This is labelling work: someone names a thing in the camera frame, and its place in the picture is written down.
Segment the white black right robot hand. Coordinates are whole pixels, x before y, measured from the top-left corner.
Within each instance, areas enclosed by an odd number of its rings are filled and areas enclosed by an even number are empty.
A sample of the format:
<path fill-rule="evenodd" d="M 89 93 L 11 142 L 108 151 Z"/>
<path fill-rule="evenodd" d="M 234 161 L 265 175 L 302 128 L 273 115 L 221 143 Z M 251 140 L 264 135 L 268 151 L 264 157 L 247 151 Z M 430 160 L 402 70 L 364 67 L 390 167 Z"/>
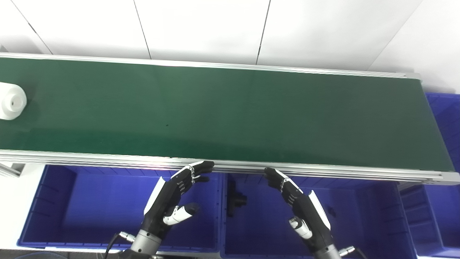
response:
<path fill-rule="evenodd" d="M 292 208 L 294 218 L 290 225 L 312 254 L 328 253 L 334 249 L 334 240 L 324 209 L 314 193 L 305 194 L 281 171 L 267 167 L 264 176 L 268 185 L 281 192 L 283 200 Z"/>

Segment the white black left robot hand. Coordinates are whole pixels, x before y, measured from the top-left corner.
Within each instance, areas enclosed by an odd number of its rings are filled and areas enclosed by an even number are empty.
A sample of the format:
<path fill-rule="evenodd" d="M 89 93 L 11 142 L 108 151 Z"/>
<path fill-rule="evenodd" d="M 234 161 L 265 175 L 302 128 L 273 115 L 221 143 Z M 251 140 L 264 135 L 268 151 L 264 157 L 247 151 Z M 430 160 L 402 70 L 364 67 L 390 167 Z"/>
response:
<path fill-rule="evenodd" d="M 194 184 L 208 182 L 209 177 L 203 174 L 211 173 L 213 168 L 213 161 L 198 161 L 184 166 L 171 176 L 169 181 L 161 185 L 151 208 L 144 215 L 140 229 L 148 235 L 164 239 L 171 226 L 194 216 L 200 209 L 199 204 L 179 205 L 179 202 Z"/>

